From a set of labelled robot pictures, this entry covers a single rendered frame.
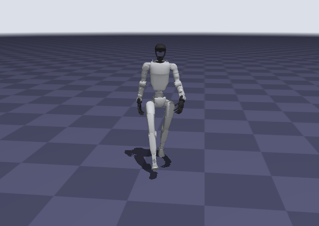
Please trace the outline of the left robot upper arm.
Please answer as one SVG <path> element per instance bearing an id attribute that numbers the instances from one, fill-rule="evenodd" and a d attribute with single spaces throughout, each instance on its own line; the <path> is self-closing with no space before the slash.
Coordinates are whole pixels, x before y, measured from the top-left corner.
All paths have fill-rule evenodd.
<path id="1" fill-rule="evenodd" d="M 174 86 L 175 88 L 178 88 L 179 86 L 181 86 L 181 82 L 179 80 L 179 73 L 178 73 L 178 68 L 177 68 L 177 65 L 174 64 L 174 63 L 169 63 L 170 65 L 170 70 L 173 71 L 173 78 L 175 80 L 174 82 Z"/>

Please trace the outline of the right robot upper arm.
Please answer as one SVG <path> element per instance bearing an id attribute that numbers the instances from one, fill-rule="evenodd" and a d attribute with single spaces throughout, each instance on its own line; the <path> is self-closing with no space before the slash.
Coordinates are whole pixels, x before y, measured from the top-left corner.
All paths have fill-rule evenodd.
<path id="1" fill-rule="evenodd" d="M 142 72 L 141 72 L 140 86 L 145 87 L 147 85 L 146 78 L 148 75 L 148 70 L 150 69 L 150 64 L 151 64 L 151 62 L 145 62 L 143 64 Z"/>

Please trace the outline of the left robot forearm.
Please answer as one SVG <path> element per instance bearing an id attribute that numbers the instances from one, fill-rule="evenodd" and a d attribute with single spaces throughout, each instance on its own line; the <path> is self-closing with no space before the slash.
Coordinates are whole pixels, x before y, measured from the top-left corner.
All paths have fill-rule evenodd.
<path id="1" fill-rule="evenodd" d="M 183 99 L 184 99 L 184 100 L 186 100 L 186 97 L 185 97 L 185 93 L 184 93 L 184 90 L 183 90 L 182 83 L 181 83 L 181 86 L 179 86 L 179 87 L 177 88 L 177 91 L 178 91 L 179 97 L 182 95 L 182 96 L 183 96 Z"/>

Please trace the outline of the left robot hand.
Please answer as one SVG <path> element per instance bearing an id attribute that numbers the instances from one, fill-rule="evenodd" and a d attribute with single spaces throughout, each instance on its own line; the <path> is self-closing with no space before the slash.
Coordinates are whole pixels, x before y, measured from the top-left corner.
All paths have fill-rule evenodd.
<path id="1" fill-rule="evenodd" d="M 175 111 L 175 113 L 180 114 L 182 112 L 183 107 L 184 107 L 184 102 L 185 102 L 185 100 L 183 99 L 183 96 L 181 95 L 179 98 L 179 102 L 175 104 L 175 106 L 178 105 L 178 107 L 176 109 L 174 109 L 174 111 L 178 109 L 177 111 Z"/>

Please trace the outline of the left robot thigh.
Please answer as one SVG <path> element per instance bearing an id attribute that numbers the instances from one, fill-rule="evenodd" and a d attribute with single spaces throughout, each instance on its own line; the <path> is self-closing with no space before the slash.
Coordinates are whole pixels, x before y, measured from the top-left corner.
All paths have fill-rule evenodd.
<path id="1" fill-rule="evenodd" d="M 175 105 L 172 100 L 166 99 L 166 106 L 164 112 L 164 122 L 161 124 L 161 131 L 169 130 L 171 120 L 174 115 Z"/>

